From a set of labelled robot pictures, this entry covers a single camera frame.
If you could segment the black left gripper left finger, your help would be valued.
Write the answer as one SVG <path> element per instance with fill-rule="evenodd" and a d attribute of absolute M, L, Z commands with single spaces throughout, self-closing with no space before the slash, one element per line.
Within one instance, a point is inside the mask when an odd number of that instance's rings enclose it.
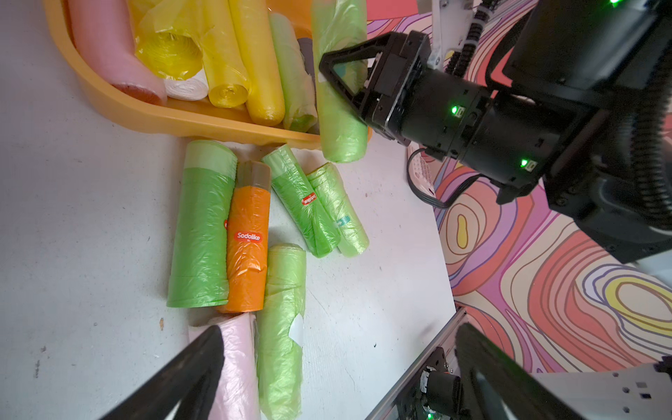
<path fill-rule="evenodd" d="M 219 327 L 208 327 L 105 419 L 207 419 L 225 362 Z"/>

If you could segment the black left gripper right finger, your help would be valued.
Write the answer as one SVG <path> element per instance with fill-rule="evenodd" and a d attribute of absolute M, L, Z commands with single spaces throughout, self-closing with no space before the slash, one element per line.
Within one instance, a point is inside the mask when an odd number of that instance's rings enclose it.
<path fill-rule="evenodd" d="M 473 325 L 458 328 L 456 351 L 470 418 L 582 418 Z"/>

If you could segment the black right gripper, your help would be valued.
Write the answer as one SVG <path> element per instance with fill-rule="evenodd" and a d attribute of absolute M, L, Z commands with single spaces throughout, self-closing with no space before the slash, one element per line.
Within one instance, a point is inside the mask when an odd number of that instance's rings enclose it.
<path fill-rule="evenodd" d="M 620 45 L 612 30 L 512 30 L 484 84 L 427 65 L 422 33 L 387 33 L 326 52 L 318 70 L 362 122 L 386 138 L 451 158 L 499 188 L 509 203 L 539 181 L 553 205 L 613 205 L 620 171 L 614 137 Z M 350 87 L 337 67 L 362 64 Z M 504 67 L 509 85 L 491 73 Z"/>

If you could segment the yellow plastic storage box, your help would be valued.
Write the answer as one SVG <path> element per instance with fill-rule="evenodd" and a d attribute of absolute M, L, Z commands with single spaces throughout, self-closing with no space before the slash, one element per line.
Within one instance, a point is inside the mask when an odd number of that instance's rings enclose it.
<path fill-rule="evenodd" d="M 139 101 L 105 82 L 75 48 L 66 1 L 45 1 L 45 16 L 52 41 L 75 73 L 90 105 L 103 117 L 132 131 L 180 138 L 210 138 L 257 146 L 290 145 L 318 150 L 320 137 L 285 131 L 280 125 L 254 124 L 244 106 L 216 108 L 208 100 L 169 99 L 164 106 Z"/>

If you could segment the light green trash bag roll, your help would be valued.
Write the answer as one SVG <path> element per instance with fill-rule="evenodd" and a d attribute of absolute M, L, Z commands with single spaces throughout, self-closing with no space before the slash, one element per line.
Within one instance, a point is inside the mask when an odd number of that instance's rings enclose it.
<path fill-rule="evenodd" d="M 306 63 L 290 20 L 276 12 L 269 16 L 285 99 L 283 127 L 306 133 L 318 122 L 313 78 L 306 72 Z"/>

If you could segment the yellow trash bag roll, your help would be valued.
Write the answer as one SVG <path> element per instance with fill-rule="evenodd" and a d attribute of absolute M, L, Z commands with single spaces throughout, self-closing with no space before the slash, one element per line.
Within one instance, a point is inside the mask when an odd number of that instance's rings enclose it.
<path fill-rule="evenodd" d="M 199 43 L 209 101 L 218 108 L 246 103 L 250 81 L 241 59 L 228 1 L 201 1 Z"/>
<path fill-rule="evenodd" d="M 277 126 L 285 118 L 285 98 L 264 1 L 232 0 L 229 9 L 250 89 L 246 107 L 255 124 Z"/>

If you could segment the white blue-capped roll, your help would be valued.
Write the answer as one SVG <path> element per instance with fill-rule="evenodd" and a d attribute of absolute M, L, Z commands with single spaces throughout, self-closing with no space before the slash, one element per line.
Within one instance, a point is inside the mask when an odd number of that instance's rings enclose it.
<path fill-rule="evenodd" d="M 209 86 L 205 71 L 201 69 L 187 80 L 164 79 L 166 94 L 171 99 L 197 102 L 208 97 Z"/>

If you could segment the pink labelled trash bag roll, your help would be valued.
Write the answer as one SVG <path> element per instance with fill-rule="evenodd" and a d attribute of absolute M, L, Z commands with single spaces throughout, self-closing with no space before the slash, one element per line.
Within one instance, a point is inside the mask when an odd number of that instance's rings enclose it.
<path fill-rule="evenodd" d="M 105 82 L 144 103 L 164 105 L 164 82 L 135 55 L 124 1 L 69 1 L 73 42 L 82 59 Z"/>

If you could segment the large green trash bag roll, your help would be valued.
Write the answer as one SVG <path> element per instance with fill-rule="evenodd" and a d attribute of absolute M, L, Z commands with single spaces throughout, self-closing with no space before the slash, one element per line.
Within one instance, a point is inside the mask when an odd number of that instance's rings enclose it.
<path fill-rule="evenodd" d="M 319 65 L 324 54 L 367 40 L 367 5 L 364 1 L 314 1 L 311 9 L 321 149 L 330 162 L 355 162 L 367 151 L 367 125 L 320 73 Z"/>

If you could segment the dark grey trash bag roll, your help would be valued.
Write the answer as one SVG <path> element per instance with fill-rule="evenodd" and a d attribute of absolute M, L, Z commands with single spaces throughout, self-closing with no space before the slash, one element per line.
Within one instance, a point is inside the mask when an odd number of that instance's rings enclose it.
<path fill-rule="evenodd" d="M 310 38 L 299 38 L 297 42 L 299 42 L 300 52 L 304 59 L 304 65 L 305 65 L 304 69 L 306 70 L 306 73 L 308 73 L 308 75 L 311 76 L 313 81 L 315 81 L 315 70 L 313 62 L 313 40 Z"/>

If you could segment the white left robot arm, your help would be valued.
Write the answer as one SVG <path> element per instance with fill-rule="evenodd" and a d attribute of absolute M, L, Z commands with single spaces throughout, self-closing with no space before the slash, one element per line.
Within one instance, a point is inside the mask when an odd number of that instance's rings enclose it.
<path fill-rule="evenodd" d="M 408 371 L 374 419 L 668 419 L 671 359 L 609 372 L 529 374 L 475 327 L 455 336 L 458 374 Z M 252 325 L 208 327 L 108 413 L 110 419 L 258 419 Z"/>

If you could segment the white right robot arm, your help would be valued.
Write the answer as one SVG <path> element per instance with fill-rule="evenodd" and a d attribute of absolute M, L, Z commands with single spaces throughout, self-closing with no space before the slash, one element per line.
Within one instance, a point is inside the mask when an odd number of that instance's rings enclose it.
<path fill-rule="evenodd" d="M 498 3 L 437 1 L 432 34 L 331 47 L 317 74 L 385 138 L 486 178 L 507 204 L 543 184 L 623 264 L 671 281 L 671 4 L 540 1 L 466 72 Z"/>

